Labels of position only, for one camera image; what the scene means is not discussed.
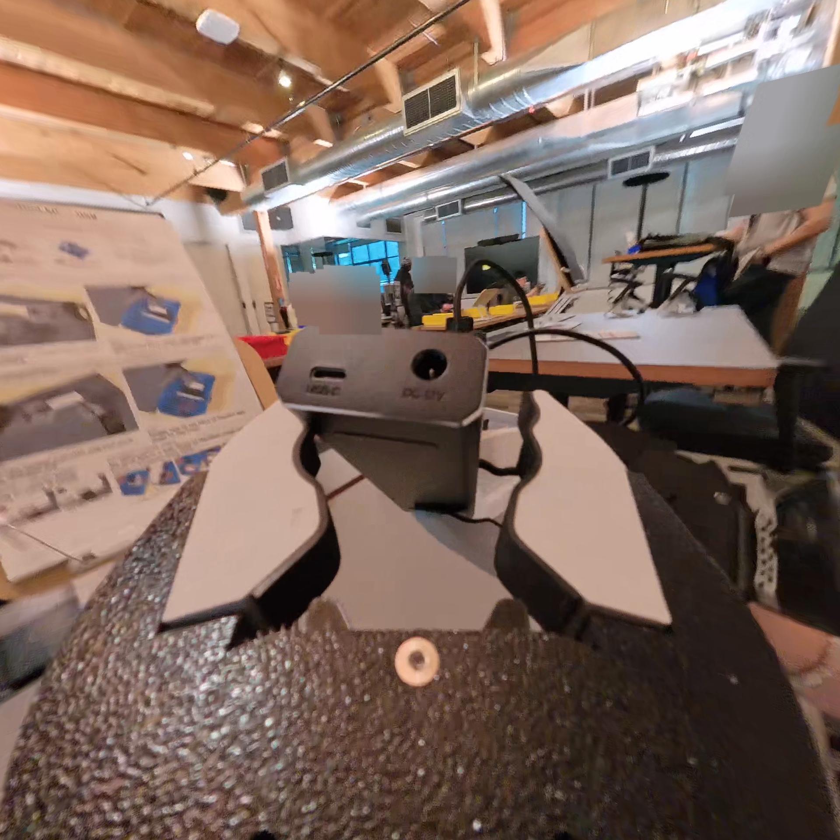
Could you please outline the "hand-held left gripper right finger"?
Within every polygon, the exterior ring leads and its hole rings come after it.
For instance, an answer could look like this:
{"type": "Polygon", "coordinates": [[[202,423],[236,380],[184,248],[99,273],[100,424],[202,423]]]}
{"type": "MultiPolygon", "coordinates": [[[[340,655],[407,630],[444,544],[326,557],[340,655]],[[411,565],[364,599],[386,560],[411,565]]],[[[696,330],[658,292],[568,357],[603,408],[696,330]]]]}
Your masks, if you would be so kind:
{"type": "Polygon", "coordinates": [[[624,462],[546,392],[522,398],[519,482],[494,557],[539,629],[580,636],[593,618],[668,631],[672,615],[624,462]]]}

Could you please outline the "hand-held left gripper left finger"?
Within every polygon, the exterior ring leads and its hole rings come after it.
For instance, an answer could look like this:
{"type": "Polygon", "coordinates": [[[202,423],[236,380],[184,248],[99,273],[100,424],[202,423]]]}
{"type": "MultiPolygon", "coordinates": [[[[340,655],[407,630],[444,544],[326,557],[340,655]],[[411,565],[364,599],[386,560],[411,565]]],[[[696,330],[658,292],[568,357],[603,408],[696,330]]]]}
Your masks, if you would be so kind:
{"type": "Polygon", "coordinates": [[[342,458],[319,453],[282,402],[223,447],[205,474],[161,617],[162,632],[231,617],[237,633],[291,628],[340,568],[329,497],[342,458]]]}

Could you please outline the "person's right forearm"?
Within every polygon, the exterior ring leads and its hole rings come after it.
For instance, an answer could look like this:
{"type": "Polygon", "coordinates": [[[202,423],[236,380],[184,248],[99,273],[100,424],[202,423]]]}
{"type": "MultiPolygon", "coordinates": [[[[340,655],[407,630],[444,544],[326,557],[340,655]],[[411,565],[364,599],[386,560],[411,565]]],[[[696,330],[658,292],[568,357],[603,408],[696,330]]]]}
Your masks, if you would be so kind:
{"type": "Polygon", "coordinates": [[[749,609],[794,689],[824,715],[838,720],[839,638],[755,602],[749,609]]]}

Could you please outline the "black office chair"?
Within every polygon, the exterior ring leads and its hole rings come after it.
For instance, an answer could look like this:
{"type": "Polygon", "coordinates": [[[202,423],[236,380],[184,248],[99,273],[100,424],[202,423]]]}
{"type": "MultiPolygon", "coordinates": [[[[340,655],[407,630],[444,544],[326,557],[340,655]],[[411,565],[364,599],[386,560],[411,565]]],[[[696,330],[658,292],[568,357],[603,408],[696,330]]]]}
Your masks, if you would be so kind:
{"type": "Polygon", "coordinates": [[[796,323],[773,382],[773,405],[716,402],[692,388],[660,391],[639,414],[643,431],[678,449],[817,471],[832,456],[806,424],[839,439],[839,265],[796,323]]]}

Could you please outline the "wooden display board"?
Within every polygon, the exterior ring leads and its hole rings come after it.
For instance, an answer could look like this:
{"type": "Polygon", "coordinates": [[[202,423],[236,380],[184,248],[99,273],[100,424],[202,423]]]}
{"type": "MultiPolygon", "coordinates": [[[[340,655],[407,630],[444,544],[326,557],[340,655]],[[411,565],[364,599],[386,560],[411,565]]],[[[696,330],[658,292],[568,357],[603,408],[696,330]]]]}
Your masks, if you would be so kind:
{"type": "MultiPolygon", "coordinates": [[[[266,368],[264,360],[257,351],[246,341],[233,339],[233,344],[256,393],[261,409],[265,411],[278,402],[275,384],[270,378],[270,371],[266,368]]],[[[123,560],[130,548],[131,545],[128,543],[110,552],[110,554],[104,554],[92,560],[66,560],[20,581],[10,581],[5,571],[1,570],[1,601],[5,604],[25,597],[42,595],[47,591],[79,581],[89,574],[92,574],[97,581],[101,581],[104,572],[100,572],[100,569],[110,567],[123,560]]]]}

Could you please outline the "red plastic bin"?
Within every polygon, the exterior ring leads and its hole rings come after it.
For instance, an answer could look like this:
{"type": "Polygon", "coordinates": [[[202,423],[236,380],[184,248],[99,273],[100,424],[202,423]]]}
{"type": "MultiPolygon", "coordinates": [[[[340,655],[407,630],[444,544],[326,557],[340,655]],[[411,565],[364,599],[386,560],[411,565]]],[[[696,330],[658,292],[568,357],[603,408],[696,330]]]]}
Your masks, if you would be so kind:
{"type": "Polygon", "coordinates": [[[268,369],[282,366],[297,331],[271,335],[250,335],[239,337],[238,341],[254,350],[268,369]]]}

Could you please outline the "grey desk with wood edge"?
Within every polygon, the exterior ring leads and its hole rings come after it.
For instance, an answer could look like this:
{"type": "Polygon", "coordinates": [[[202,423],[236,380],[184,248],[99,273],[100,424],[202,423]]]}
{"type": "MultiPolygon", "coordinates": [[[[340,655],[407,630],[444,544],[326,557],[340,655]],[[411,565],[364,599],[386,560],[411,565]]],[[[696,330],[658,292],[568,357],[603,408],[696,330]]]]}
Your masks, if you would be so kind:
{"type": "MultiPolygon", "coordinates": [[[[737,307],[705,308],[689,314],[646,311],[610,319],[602,312],[580,316],[579,331],[630,332],[608,339],[639,369],[646,383],[765,387],[774,382],[779,360],[737,307]]],[[[579,339],[536,342],[542,375],[630,382],[610,353],[579,339]]]]}

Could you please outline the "black monitor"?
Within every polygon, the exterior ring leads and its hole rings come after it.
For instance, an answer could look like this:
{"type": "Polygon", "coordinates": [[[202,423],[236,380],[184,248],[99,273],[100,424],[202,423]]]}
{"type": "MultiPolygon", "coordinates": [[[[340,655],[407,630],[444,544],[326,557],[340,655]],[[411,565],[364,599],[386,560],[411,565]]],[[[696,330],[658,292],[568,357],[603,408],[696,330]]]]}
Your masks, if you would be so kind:
{"type": "Polygon", "coordinates": [[[465,294],[478,295],[501,281],[498,267],[512,277],[524,275],[531,287],[539,281],[540,240],[537,237],[465,248],[465,294]]]}

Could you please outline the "raised wooden desk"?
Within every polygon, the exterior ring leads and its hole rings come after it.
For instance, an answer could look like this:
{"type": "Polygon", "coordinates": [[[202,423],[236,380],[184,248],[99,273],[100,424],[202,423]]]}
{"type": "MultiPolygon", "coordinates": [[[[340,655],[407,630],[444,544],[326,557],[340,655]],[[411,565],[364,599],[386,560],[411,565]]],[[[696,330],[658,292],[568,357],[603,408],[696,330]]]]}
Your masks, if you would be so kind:
{"type": "Polygon", "coordinates": [[[697,283],[697,276],[679,271],[679,266],[696,262],[699,259],[709,259],[720,254],[731,253],[733,247],[734,245],[730,240],[713,237],[711,241],[700,245],[638,250],[633,254],[616,254],[604,257],[602,264],[611,268],[615,266],[631,266],[635,269],[654,267],[654,288],[648,307],[658,309],[674,295],[686,291],[691,284],[697,283]]]}

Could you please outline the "printed instruction sheet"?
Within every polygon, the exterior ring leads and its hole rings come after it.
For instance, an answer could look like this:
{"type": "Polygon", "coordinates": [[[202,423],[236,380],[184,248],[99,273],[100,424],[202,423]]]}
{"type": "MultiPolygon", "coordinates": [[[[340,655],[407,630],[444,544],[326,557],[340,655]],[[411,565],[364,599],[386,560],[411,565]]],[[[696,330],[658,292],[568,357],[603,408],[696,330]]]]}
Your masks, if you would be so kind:
{"type": "Polygon", "coordinates": [[[129,547],[261,412],[203,281],[154,214],[2,201],[2,568],[129,547]]]}

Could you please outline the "black bag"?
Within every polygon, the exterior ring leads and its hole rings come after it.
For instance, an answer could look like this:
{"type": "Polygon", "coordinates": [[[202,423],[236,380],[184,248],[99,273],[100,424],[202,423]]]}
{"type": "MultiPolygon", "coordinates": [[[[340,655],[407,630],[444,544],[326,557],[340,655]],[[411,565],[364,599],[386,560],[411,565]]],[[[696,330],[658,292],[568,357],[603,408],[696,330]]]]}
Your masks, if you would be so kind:
{"type": "Polygon", "coordinates": [[[705,245],[719,245],[721,239],[714,234],[648,234],[639,239],[637,252],[665,249],[684,249],[705,245]]]}

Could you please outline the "white ceiling sensor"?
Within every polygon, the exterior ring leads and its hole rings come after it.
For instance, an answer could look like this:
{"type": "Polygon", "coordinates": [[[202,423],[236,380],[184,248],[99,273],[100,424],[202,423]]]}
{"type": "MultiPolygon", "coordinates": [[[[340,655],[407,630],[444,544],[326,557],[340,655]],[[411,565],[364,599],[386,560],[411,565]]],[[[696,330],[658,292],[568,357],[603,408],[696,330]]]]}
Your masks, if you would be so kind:
{"type": "Polygon", "coordinates": [[[199,35],[220,46],[230,46],[239,37],[240,25],[233,18],[212,8],[204,9],[195,21],[199,35]]]}

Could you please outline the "silver ceiling duct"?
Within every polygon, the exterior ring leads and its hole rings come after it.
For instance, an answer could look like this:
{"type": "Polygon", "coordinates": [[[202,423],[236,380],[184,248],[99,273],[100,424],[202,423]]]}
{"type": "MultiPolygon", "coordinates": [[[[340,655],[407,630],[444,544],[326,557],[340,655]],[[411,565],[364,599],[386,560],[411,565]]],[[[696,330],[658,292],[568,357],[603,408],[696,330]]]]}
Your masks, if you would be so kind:
{"type": "MultiPolygon", "coordinates": [[[[642,69],[651,68],[654,58],[653,42],[644,37],[575,67],[516,66],[471,88],[456,111],[445,119],[428,120],[412,131],[406,129],[402,119],[394,119],[305,164],[285,163],[287,179],[277,186],[247,192],[245,206],[258,212],[292,204],[360,175],[433,151],[446,141],[461,140],[469,133],[521,117],[530,108],[539,109],[626,81],[642,69]]],[[[341,206],[348,213],[369,219],[407,209],[417,193],[441,195],[449,190],[454,195],[466,194],[473,183],[483,183],[506,167],[530,172],[568,149],[577,154],[576,148],[594,134],[605,133],[609,149],[665,140],[699,129],[714,119],[734,117],[746,90],[754,82],[769,78],[731,77],[719,83],[718,88],[709,83],[699,91],[671,94],[662,107],[643,105],[638,94],[626,96],[605,111],[595,109],[589,116],[580,112],[530,129],[520,138],[522,147],[514,138],[496,141],[468,152],[454,163],[436,164],[429,170],[399,177],[389,186],[382,183],[341,206]]]]}

